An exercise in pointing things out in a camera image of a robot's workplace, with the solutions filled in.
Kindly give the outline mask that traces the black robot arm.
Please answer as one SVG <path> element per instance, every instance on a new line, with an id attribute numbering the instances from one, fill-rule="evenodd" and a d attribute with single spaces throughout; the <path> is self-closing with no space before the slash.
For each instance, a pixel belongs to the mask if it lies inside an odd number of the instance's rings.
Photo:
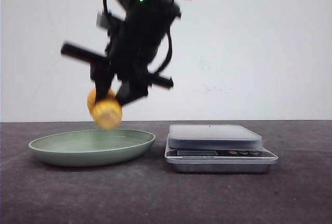
<path id="1" fill-rule="evenodd" d="M 120 105 L 126 105 L 148 95 L 148 87 L 173 87 L 170 78 L 160 76 L 169 64 L 172 50 L 155 72 L 148 65 L 157 54 L 163 38 L 170 38 L 170 27 L 181 10 L 174 0 L 117 0 L 125 9 L 124 19 L 115 17 L 108 9 L 97 16 L 97 25 L 106 29 L 109 44 L 104 55 L 63 44 L 61 53 L 90 64 L 90 77 L 95 83 L 95 102 L 107 98 L 112 80 L 117 77 L 121 87 L 116 93 Z"/>

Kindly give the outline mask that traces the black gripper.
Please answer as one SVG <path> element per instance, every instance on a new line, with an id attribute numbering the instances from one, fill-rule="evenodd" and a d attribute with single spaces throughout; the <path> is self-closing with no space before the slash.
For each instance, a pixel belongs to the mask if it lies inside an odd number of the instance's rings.
<path id="1" fill-rule="evenodd" d="M 109 11 L 98 13 L 97 26 L 107 30 L 110 38 L 105 54 L 99 55 L 71 43 L 64 43 L 61 54 L 90 63 L 90 79 L 95 83 L 95 101 L 107 97 L 116 76 L 121 86 L 116 100 L 121 106 L 148 96 L 148 87 L 173 87 L 173 80 L 160 75 L 170 62 L 170 46 L 165 60 L 154 72 L 148 65 L 155 58 L 164 37 L 171 42 L 170 27 L 181 17 L 174 0 L 120 0 L 126 17 L 119 19 Z"/>

